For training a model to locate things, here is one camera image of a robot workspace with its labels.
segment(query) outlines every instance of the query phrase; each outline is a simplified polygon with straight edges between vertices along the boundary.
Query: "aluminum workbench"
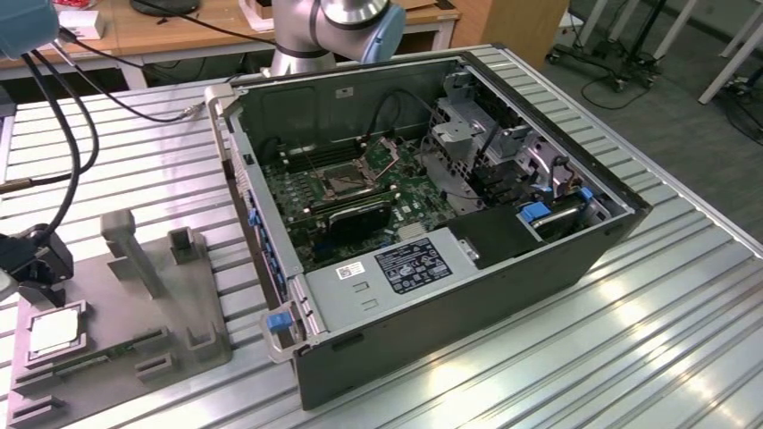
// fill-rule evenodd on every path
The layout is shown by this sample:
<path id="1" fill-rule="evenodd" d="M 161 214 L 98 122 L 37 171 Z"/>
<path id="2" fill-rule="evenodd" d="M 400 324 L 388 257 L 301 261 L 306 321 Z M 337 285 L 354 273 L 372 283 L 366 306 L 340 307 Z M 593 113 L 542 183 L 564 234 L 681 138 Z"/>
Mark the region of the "aluminum workbench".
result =
<path id="1" fill-rule="evenodd" d="M 289 365 L 270 363 L 265 310 L 208 119 L 135 119 L 87 97 L 102 136 L 59 235 L 75 259 L 106 253 L 97 216 L 131 209 L 135 237 L 179 226 L 208 240 L 234 347 L 230 362 L 75 423 L 127 427 L 757 427 L 763 424 L 763 247 L 505 50 L 474 55 L 654 206 L 630 239 L 577 285 L 426 358 L 306 412 Z M 149 114 L 201 100 L 209 82 L 127 92 Z M 65 112 L 89 140 L 75 106 Z M 45 104 L 5 122 L 6 179 L 62 172 L 67 149 Z M 51 218 L 65 184 L 7 196 L 0 231 Z M 0 305 L 0 400 L 15 303 Z"/>

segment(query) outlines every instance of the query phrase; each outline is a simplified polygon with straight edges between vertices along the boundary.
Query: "cable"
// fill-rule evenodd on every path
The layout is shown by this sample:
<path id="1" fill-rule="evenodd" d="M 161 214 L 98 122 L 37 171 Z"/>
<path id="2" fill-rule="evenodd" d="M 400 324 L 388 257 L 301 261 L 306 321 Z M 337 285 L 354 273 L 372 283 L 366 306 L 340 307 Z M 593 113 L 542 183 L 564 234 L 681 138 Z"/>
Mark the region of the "cable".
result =
<path id="1" fill-rule="evenodd" d="M 458 198 L 462 198 L 462 199 L 472 199 L 472 200 L 474 200 L 474 201 L 481 201 L 481 197 L 466 197 L 466 196 L 464 196 L 464 195 L 454 194 L 454 193 L 450 192 L 449 190 L 444 190 L 444 189 L 442 189 L 441 193 L 444 193 L 444 194 L 446 194 L 446 195 L 452 195 L 453 197 L 458 197 Z"/>
<path id="2" fill-rule="evenodd" d="M 620 19 L 620 14 L 622 13 L 622 8 L 628 4 L 628 1 L 629 0 L 622 0 L 620 5 L 617 6 L 617 9 L 614 10 L 614 14 L 610 17 L 609 25 L 606 26 L 606 30 L 604 32 L 604 37 L 609 36 L 610 28 L 614 26 L 614 22 Z"/>
<path id="3" fill-rule="evenodd" d="M 205 56 L 204 59 L 201 60 L 201 64 L 198 65 L 198 70 L 195 72 L 195 75 L 193 76 L 191 79 L 187 80 L 189 82 L 195 81 L 201 77 L 201 72 L 204 71 L 204 66 L 206 65 L 206 59 L 208 56 Z"/>
<path id="4" fill-rule="evenodd" d="M 145 0 L 131 0 L 131 1 L 133 1 L 134 3 L 137 3 L 137 4 L 142 4 L 143 6 L 149 6 L 149 7 L 151 7 L 153 9 L 155 9 L 155 10 L 163 12 L 163 13 L 167 13 L 167 14 L 170 14 L 171 16 L 175 16 L 177 18 L 181 18 L 181 19 L 183 19 L 183 20 L 186 20 L 186 21 L 190 21 L 190 22 L 193 22 L 194 24 L 199 25 L 201 27 L 206 27 L 208 29 L 212 29 L 212 30 L 214 30 L 214 31 L 217 31 L 217 32 L 220 32 L 220 33 L 222 33 L 222 34 L 226 34 L 226 35 L 229 35 L 229 36 L 234 36 L 234 37 L 237 37 L 237 38 L 245 38 L 246 40 L 252 40 L 252 41 L 254 41 L 254 42 L 261 42 L 261 43 L 266 43 L 268 45 L 276 46 L 276 42 L 273 42 L 273 40 L 268 40 L 268 39 L 265 39 L 265 38 L 256 38 L 256 37 L 252 37 L 252 36 L 246 36 L 245 34 L 236 33 L 234 31 L 229 31 L 229 30 L 226 30 L 226 29 L 221 29 L 220 27 L 214 27 L 213 25 L 206 24 L 205 22 L 197 20 L 195 18 L 190 18 L 189 16 L 185 16 L 185 15 L 182 15 L 181 13 L 173 12 L 173 11 L 170 11 L 169 9 L 166 9 L 166 8 L 163 8 L 163 7 L 161 7 L 161 6 L 158 6 L 157 4 L 153 4 L 153 3 L 150 3 L 150 2 L 146 2 Z"/>
<path id="5" fill-rule="evenodd" d="M 752 141 L 756 145 L 763 146 L 763 141 L 760 141 L 758 138 L 756 138 L 749 132 L 746 132 L 746 130 L 744 130 L 744 128 L 734 122 L 734 118 L 730 114 L 730 103 L 728 103 L 728 101 L 733 101 L 736 106 L 738 106 L 738 107 L 741 107 L 741 105 L 736 101 L 733 94 L 729 94 L 725 92 L 724 96 L 718 97 L 717 100 L 718 100 L 717 103 L 720 104 L 720 107 L 724 110 L 725 120 L 728 121 L 728 124 L 734 128 L 736 131 L 738 131 L 738 133 L 744 137 L 746 137 L 749 139 L 749 141 Z M 756 123 L 757 129 L 758 129 L 760 125 L 758 125 L 757 119 L 750 115 L 750 113 L 748 111 L 745 113 L 746 113 L 746 116 L 749 117 L 749 119 L 752 119 L 752 121 Z"/>
<path id="6" fill-rule="evenodd" d="M 47 241 L 50 235 L 55 232 L 55 229 L 61 225 L 62 217 L 66 215 L 69 207 L 71 206 L 73 194 L 75 193 L 75 187 L 79 183 L 79 169 L 81 169 L 79 148 L 75 146 L 75 139 L 73 138 L 71 127 L 66 122 L 66 117 L 62 114 L 61 106 L 58 105 L 58 101 L 55 101 L 55 97 L 51 94 L 50 89 L 47 88 L 42 75 L 38 72 L 37 66 L 31 62 L 31 59 L 29 58 L 27 54 L 21 55 L 21 60 L 23 60 L 23 63 L 26 64 L 26 67 L 31 73 L 31 78 L 37 83 L 38 90 L 41 91 L 42 95 L 45 96 L 45 99 L 47 100 L 47 103 L 50 104 L 50 109 L 53 111 L 53 114 L 55 115 L 55 120 L 61 125 L 62 135 L 66 138 L 66 143 L 69 144 L 69 151 L 71 153 L 71 178 L 69 179 L 69 186 L 66 188 L 66 192 L 62 197 L 61 206 L 58 207 L 58 211 L 55 212 L 55 215 L 53 216 L 51 221 L 42 230 L 42 232 L 33 237 L 34 243 L 39 245 L 41 243 L 45 243 Z"/>
<path id="7" fill-rule="evenodd" d="M 190 105 L 189 107 L 186 107 L 186 109 L 183 109 L 183 111 L 175 115 L 171 118 L 155 118 L 153 116 L 149 116 L 146 114 L 142 114 L 141 112 L 138 112 L 137 110 L 134 110 L 131 107 L 129 107 L 127 105 L 125 105 L 121 101 L 118 101 L 118 99 L 111 96 L 107 91 L 97 84 L 97 82 L 94 80 L 91 80 L 86 74 L 83 73 L 82 68 L 77 65 L 77 63 L 73 61 L 71 57 L 66 54 L 65 50 L 62 49 L 61 45 L 58 45 L 57 41 L 53 41 L 50 43 L 53 49 L 55 50 L 55 52 L 58 53 L 58 55 L 61 56 L 61 58 L 63 59 L 63 61 L 73 67 L 73 69 L 75 70 L 75 72 L 78 73 L 78 75 L 82 77 L 83 81 L 97 90 L 97 92 L 99 92 L 103 96 L 106 96 L 106 98 L 113 101 L 119 107 L 122 107 L 123 109 L 126 109 L 129 112 L 131 112 L 133 114 L 135 114 L 139 118 L 151 121 L 151 122 L 158 122 L 158 123 L 170 123 L 170 122 L 177 122 L 181 119 L 186 118 L 187 116 L 193 116 L 195 113 L 198 113 L 198 111 L 202 109 L 204 107 L 204 103 L 197 103 L 194 105 Z"/>
<path id="8" fill-rule="evenodd" d="M 741 109 L 741 112 L 744 112 L 745 115 L 746 115 L 746 117 L 752 120 L 752 122 L 754 123 L 754 125 L 756 125 L 760 129 L 763 129 L 763 122 L 760 122 L 760 120 L 754 117 L 754 115 L 752 114 L 752 112 L 749 112 L 749 111 L 746 110 L 746 107 L 745 107 L 741 103 L 738 103 L 738 100 L 736 99 L 736 97 L 732 97 L 732 100 L 733 100 L 736 106 L 738 107 L 738 109 Z"/>
<path id="9" fill-rule="evenodd" d="M 572 42 L 572 49 L 576 49 L 577 51 L 582 52 L 585 50 L 585 47 L 580 43 L 580 34 L 577 33 L 577 27 L 574 26 L 574 17 L 572 16 L 572 13 L 569 11 L 566 11 L 566 14 L 569 15 L 569 25 L 572 26 L 572 32 L 574 33 L 574 41 Z"/>
<path id="10" fill-rule="evenodd" d="M 173 63 L 171 65 L 158 65 L 158 64 L 154 64 L 153 67 L 157 67 L 157 68 L 165 69 L 165 70 L 170 70 L 170 69 L 173 69 L 174 67 L 177 67 L 177 64 L 179 63 L 179 61 L 181 61 L 181 60 L 174 61 L 174 63 Z"/>
<path id="11" fill-rule="evenodd" d="M 81 175 L 90 169 L 90 167 L 95 163 L 97 154 L 99 152 L 99 138 L 97 137 L 95 124 L 93 123 L 93 118 L 90 116 L 90 113 L 86 110 L 86 107 L 83 106 L 82 99 L 79 98 L 78 94 L 73 90 L 71 85 L 69 85 L 69 82 L 66 81 L 66 79 L 61 76 L 61 74 L 58 73 L 58 71 L 51 66 L 50 62 L 47 61 L 47 59 L 42 56 L 42 54 L 37 50 L 33 50 L 31 54 L 34 55 L 37 60 L 42 63 L 42 65 L 47 68 L 53 78 L 61 84 L 62 89 L 66 91 L 66 93 L 69 94 L 69 97 L 73 99 L 73 103 L 79 108 L 79 112 L 82 113 L 83 120 L 86 121 L 86 127 L 89 128 L 89 131 L 90 131 L 90 140 L 93 142 L 93 150 L 90 151 L 89 159 L 86 160 L 86 163 L 83 163 L 82 168 L 79 170 L 79 175 Z M 71 179 L 71 174 L 66 173 L 66 174 L 61 174 L 58 176 L 45 177 L 42 179 L 30 179 L 30 185 L 31 186 L 49 185 L 51 183 L 57 183 L 59 181 L 67 181 L 70 179 Z"/>
<path id="12" fill-rule="evenodd" d="M 616 106 L 610 106 L 610 105 L 601 105 L 598 103 L 596 103 L 593 100 L 590 100 L 590 98 L 588 97 L 588 94 L 585 94 L 585 89 L 588 89 L 588 87 L 597 83 L 604 81 L 606 78 L 609 78 L 609 74 L 606 76 L 601 76 L 600 78 L 596 78 L 594 80 L 592 80 L 590 82 L 588 82 L 582 88 L 580 89 L 580 95 L 582 96 L 582 98 L 585 99 L 585 101 L 588 101 L 592 105 L 594 105 L 596 107 L 605 109 L 605 110 L 622 110 L 628 105 L 630 105 L 634 100 L 637 100 L 638 98 L 641 98 L 645 94 L 648 94 L 648 92 L 652 90 L 650 88 L 646 88 L 644 90 L 644 92 L 641 92 L 641 94 L 638 94 L 637 96 L 634 96 L 633 98 L 630 98 L 630 100 L 628 100 L 626 103 L 624 103 L 622 105 L 616 105 Z"/>
<path id="13" fill-rule="evenodd" d="M 204 103 L 198 103 L 195 105 L 191 105 L 190 107 L 186 107 L 186 109 L 175 116 L 173 116 L 171 118 L 155 118 L 153 116 L 149 116 L 146 114 L 142 114 L 141 112 L 138 112 L 137 110 L 134 110 L 131 107 L 129 107 L 127 105 L 125 105 L 118 98 L 115 98 L 114 96 L 111 96 L 107 91 L 86 76 L 86 74 L 83 73 L 82 68 L 71 63 L 70 66 L 73 67 L 73 69 L 75 70 L 75 72 L 78 73 L 78 75 L 82 77 L 83 81 L 86 83 L 89 83 L 90 87 L 93 87 L 97 92 L 99 92 L 103 96 L 107 97 L 107 99 L 110 101 L 113 101 L 121 108 L 123 108 L 125 110 L 127 110 L 129 112 L 131 112 L 133 114 L 135 114 L 139 118 L 146 119 L 147 121 L 151 122 L 158 122 L 158 123 L 170 123 L 170 122 L 177 122 L 181 119 L 186 118 L 187 116 L 191 116 L 193 114 L 195 114 L 195 112 L 198 110 L 201 110 L 201 107 L 204 106 Z"/>
<path id="14" fill-rule="evenodd" d="M 406 89 L 392 88 L 390 90 L 388 90 L 384 93 L 384 95 L 378 99 L 378 103 L 376 104 L 376 108 L 373 110 L 373 115 L 370 117 L 370 123 L 368 124 L 368 129 L 365 130 L 365 139 L 370 139 L 370 134 L 373 134 L 373 131 L 376 131 L 376 121 L 378 119 L 378 114 L 381 113 L 381 107 L 384 107 L 384 103 L 386 102 L 389 97 L 392 97 L 396 94 L 404 94 L 408 97 L 410 97 L 413 100 L 416 100 L 418 102 L 418 104 L 429 111 L 432 116 L 436 116 L 441 122 L 445 122 L 442 116 L 440 114 L 437 114 L 437 112 L 432 109 L 429 104 L 416 94 L 409 92 Z"/>
<path id="15" fill-rule="evenodd" d="M 478 158 L 485 154 L 485 152 L 488 152 L 489 145 L 492 145 L 492 140 L 494 140 L 496 136 L 498 135 L 498 130 L 500 130 L 500 122 L 496 120 L 496 123 L 492 126 L 492 129 L 489 130 L 488 139 L 485 140 L 485 144 L 481 146 L 481 148 L 476 152 L 474 162 L 472 163 L 472 169 L 477 166 Z"/>
<path id="16" fill-rule="evenodd" d="M 106 54 L 103 51 L 94 49 L 91 46 L 87 46 L 85 43 L 82 43 L 79 40 L 77 40 L 75 36 L 71 34 L 71 32 L 67 29 L 59 28 L 58 36 L 59 36 L 62 41 L 65 41 L 67 43 L 73 43 L 85 51 L 87 51 L 95 55 L 99 55 L 103 58 L 107 58 L 109 60 L 115 61 L 117 63 L 125 64 L 129 67 L 134 67 L 135 69 L 141 69 L 143 72 L 151 74 L 157 78 L 167 79 L 175 83 L 182 83 L 174 76 L 163 73 L 162 71 L 154 70 L 151 67 L 146 67 L 145 65 L 135 64 L 131 61 L 127 61 L 123 58 L 118 58 L 117 56 L 113 56 L 111 54 Z"/>

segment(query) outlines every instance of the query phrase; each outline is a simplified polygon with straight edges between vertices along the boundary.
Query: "blue latch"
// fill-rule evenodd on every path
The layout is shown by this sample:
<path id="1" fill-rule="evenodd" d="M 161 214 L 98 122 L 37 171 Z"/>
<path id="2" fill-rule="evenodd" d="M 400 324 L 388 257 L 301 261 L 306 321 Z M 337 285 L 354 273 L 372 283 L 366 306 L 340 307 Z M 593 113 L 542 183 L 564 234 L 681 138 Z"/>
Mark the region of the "blue latch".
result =
<path id="1" fill-rule="evenodd" d="M 584 187 L 580 189 L 580 196 L 585 201 L 590 201 L 590 199 L 593 198 L 593 191 Z"/>
<path id="2" fill-rule="evenodd" d="M 290 320 L 290 314 L 288 314 L 286 311 L 266 317 L 266 329 L 272 333 L 285 331 L 290 327 L 292 323 L 293 321 Z"/>
<path id="3" fill-rule="evenodd" d="M 257 209 L 249 210 L 249 226 L 260 224 L 260 215 L 257 214 Z"/>
<path id="4" fill-rule="evenodd" d="M 524 219 L 526 223 L 530 223 L 549 214 L 550 210 L 548 210 L 544 203 L 532 203 L 528 206 L 524 206 L 520 211 L 521 219 Z"/>

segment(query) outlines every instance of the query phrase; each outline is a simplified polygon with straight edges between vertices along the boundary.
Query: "wooden desk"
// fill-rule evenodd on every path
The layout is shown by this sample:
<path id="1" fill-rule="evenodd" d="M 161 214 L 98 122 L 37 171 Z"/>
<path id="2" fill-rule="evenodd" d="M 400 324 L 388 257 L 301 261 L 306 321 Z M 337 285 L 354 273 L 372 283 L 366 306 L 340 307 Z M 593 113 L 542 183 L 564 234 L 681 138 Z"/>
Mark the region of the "wooden desk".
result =
<path id="1" fill-rule="evenodd" d="M 498 42 L 534 68 L 553 44 L 568 0 L 450 0 L 461 11 L 453 47 Z"/>
<path id="2" fill-rule="evenodd" d="M 105 14 L 106 37 L 102 40 L 85 41 L 85 43 L 137 64 L 242 54 L 273 48 L 265 43 L 246 41 L 205 29 L 179 18 L 169 18 L 166 22 L 158 24 L 158 18 L 142 15 L 131 9 L 129 0 L 101 0 L 95 8 Z M 248 36 L 274 38 L 272 31 L 257 32 L 249 27 L 238 7 L 238 0 L 201 0 L 197 16 L 191 16 L 222 29 Z M 456 10 L 444 11 L 436 6 L 421 7 L 408 11 L 405 33 L 434 32 L 432 50 L 445 49 L 450 45 L 454 21 L 458 17 L 460 13 Z M 81 51 L 77 46 L 67 46 L 66 49 L 77 53 Z M 53 53 L 50 53 L 50 59 L 57 63 L 61 62 L 58 58 L 54 58 Z M 86 59 L 79 59 L 79 65 L 86 70 L 115 67 L 122 72 L 129 89 L 147 87 L 142 72 L 134 67 L 99 58 L 90 59 L 89 56 Z M 61 71 L 69 72 L 70 68 L 62 64 Z M 18 62 L 0 63 L 0 80 L 27 75 L 26 68 Z"/>

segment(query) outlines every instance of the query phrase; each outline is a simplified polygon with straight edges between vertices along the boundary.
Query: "gray floor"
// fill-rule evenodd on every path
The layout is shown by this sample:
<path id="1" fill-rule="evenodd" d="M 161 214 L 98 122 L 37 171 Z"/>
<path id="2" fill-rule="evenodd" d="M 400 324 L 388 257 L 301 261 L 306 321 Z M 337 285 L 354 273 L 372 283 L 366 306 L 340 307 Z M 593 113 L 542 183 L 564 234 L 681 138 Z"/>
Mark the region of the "gray floor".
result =
<path id="1" fill-rule="evenodd" d="M 594 0 L 573 0 L 572 9 L 585 16 Z M 610 1 L 600 22 L 608 24 L 620 2 Z M 649 6 L 640 4 L 622 35 L 628 45 L 638 30 Z M 662 13 L 645 43 L 652 53 L 664 37 L 673 18 Z M 566 58 L 546 65 L 545 77 L 593 112 L 620 135 L 657 164 L 708 201 L 714 208 L 757 239 L 763 241 L 763 147 L 749 141 L 728 124 L 717 105 L 696 102 L 702 90 L 722 69 L 725 60 L 717 56 L 724 42 L 697 29 L 686 27 L 662 61 L 664 77 L 649 93 L 620 111 L 608 111 L 586 103 L 580 88 L 600 69 Z M 763 65 L 750 58 L 740 69 L 748 74 Z M 602 105 L 620 105 L 642 91 L 632 85 L 624 94 L 602 86 L 586 91 Z M 763 109 L 752 107 L 763 117 Z"/>

